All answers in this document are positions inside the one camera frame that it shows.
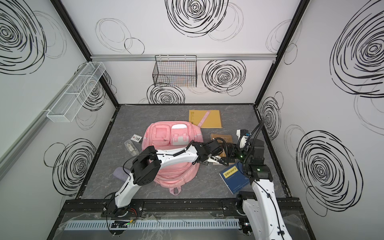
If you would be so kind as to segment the blue book with yellow label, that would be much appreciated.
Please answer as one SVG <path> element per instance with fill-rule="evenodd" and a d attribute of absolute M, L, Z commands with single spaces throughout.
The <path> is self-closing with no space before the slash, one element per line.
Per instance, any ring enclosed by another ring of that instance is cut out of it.
<path fill-rule="evenodd" d="M 233 195 L 250 184 L 249 178 L 244 175 L 243 164 L 241 162 L 237 162 L 222 170 L 220 177 Z"/>

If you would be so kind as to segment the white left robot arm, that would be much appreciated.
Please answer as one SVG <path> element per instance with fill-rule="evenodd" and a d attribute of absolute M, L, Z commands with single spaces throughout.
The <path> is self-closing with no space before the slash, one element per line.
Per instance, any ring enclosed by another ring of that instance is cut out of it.
<path fill-rule="evenodd" d="M 225 152 L 229 157 L 227 143 L 221 139 L 214 139 L 207 143 L 191 141 L 187 146 L 172 150 L 156 150 L 149 146 L 136 156 L 123 186 L 114 193 L 114 196 L 105 202 L 103 210 L 108 215 L 110 204 L 115 209 L 128 207 L 138 190 L 153 182 L 158 172 L 169 166 L 181 163 L 202 164 L 211 157 L 219 156 Z"/>

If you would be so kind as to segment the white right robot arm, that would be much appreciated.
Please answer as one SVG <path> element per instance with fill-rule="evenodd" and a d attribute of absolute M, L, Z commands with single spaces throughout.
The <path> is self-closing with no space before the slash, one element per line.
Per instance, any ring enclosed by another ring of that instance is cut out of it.
<path fill-rule="evenodd" d="M 256 240 L 291 240 L 275 195 L 270 168 L 265 164 L 264 143 L 257 138 L 239 137 L 232 154 L 242 163 L 241 172 L 250 181 L 254 198 L 241 199 L 243 214 Z"/>

